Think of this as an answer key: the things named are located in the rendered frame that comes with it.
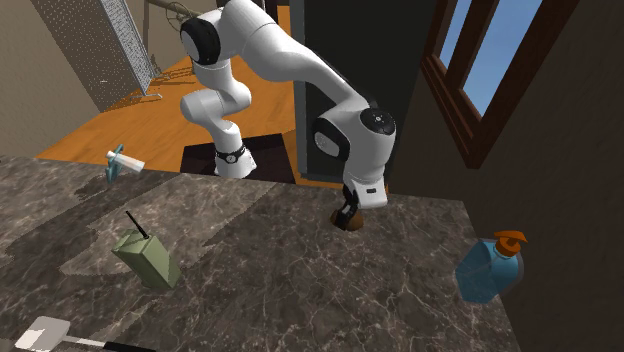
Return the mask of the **brown framed window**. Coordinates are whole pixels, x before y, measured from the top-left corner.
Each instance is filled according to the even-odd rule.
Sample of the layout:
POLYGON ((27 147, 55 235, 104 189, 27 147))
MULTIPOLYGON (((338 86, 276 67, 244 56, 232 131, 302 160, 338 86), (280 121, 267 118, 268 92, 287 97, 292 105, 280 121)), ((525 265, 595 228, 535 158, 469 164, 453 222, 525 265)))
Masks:
POLYGON ((580 0, 543 0, 485 113, 463 90, 500 0, 472 0, 448 65, 440 59, 458 0, 437 0, 421 70, 469 169, 481 167, 580 0))

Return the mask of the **dark robot stand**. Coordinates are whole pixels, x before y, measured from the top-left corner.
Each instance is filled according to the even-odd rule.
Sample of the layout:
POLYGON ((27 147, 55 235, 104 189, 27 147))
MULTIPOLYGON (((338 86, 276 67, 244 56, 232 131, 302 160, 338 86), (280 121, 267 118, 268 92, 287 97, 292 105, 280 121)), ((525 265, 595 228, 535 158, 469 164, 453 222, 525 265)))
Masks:
MULTIPOLYGON (((281 134, 242 139, 256 162, 257 168, 249 179, 294 184, 288 153, 281 134)), ((213 143, 189 145, 184 148, 181 173, 215 176, 215 147, 213 143)))

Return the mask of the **grey perforated standing panel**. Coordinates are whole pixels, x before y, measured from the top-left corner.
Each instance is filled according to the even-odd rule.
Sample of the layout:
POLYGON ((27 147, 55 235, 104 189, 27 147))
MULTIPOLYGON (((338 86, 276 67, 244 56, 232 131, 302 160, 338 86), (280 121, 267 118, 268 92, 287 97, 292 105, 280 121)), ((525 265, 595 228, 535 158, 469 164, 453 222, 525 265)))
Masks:
POLYGON ((125 0, 97 0, 104 11, 109 26, 117 42, 132 77, 140 90, 140 95, 131 96, 131 99, 142 97, 158 97, 160 93, 149 93, 148 89, 154 78, 159 75, 155 72, 148 57, 148 52, 139 35, 136 24, 125 0))

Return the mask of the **green box with black antenna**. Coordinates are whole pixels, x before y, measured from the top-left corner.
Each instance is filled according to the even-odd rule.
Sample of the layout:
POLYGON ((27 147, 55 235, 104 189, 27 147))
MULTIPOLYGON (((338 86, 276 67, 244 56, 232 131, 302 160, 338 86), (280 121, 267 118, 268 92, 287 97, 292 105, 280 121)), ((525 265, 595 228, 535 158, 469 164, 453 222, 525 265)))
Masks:
POLYGON ((126 215, 135 225, 127 229, 112 247, 111 252, 124 262, 152 289, 173 289, 181 276, 177 261, 161 241, 148 234, 129 211, 126 215))

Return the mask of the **teal and white tool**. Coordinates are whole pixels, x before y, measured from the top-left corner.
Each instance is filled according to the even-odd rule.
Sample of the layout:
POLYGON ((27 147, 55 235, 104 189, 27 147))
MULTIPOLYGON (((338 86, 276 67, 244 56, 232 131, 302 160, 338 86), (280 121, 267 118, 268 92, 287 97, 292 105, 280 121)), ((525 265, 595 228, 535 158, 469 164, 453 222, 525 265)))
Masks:
POLYGON ((108 151, 106 154, 108 164, 105 168, 105 174, 109 184, 116 180, 123 168, 140 173, 145 166, 143 161, 124 155, 123 150, 124 145, 119 144, 113 151, 108 151))

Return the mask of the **dark door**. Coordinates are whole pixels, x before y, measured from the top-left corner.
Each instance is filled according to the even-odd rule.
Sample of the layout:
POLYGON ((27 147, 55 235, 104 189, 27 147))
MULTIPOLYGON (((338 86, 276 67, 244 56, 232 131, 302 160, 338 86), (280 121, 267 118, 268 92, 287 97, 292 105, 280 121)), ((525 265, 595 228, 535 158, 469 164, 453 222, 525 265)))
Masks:
POLYGON ((437 0, 290 0, 291 34, 388 112, 400 139, 437 0))

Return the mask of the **blue bottle with orange pump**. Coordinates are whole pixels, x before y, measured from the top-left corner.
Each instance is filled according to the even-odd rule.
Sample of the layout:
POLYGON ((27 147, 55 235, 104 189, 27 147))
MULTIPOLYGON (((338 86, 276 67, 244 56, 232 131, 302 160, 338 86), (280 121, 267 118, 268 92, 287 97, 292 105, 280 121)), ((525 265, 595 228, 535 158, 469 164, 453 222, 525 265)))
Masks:
POLYGON ((494 239, 480 238, 455 270, 458 289, 465 302, 487 304, 503 296, 524 276, 520 231, 494 233, 494 239))

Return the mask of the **brown round thing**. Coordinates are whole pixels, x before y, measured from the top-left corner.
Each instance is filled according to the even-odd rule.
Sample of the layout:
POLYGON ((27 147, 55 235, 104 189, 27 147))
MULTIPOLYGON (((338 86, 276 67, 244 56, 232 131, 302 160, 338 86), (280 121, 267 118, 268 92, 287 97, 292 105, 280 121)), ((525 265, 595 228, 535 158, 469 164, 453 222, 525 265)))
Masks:
MULTIPOLYGON (((330 216, 330 222, 334 225, 337 226, 336 223, 336 218, 339 214, 338 210, 335 210, 332 215, 330 216)), ((357 210, 354 214, 354 216, 347 222, 347 224, 345 226, 342 227, 343 231, 357 231, 360 228, 362 228, 364 225, 364 218, 361 214, 361 212, 359 210, 357 210)))

